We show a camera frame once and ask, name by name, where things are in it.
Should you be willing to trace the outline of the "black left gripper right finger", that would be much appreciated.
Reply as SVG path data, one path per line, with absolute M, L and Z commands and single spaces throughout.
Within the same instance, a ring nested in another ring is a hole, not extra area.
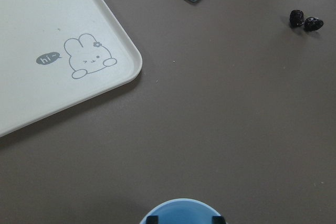
M 223 216 L 212 216 L 212 224 L 225 224 Z

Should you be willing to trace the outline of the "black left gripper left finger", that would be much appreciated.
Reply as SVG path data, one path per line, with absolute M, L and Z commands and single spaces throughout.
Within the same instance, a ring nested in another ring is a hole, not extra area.
M 147 216 L 145 224 L 158 224 L 159 217 L 157 215 Z

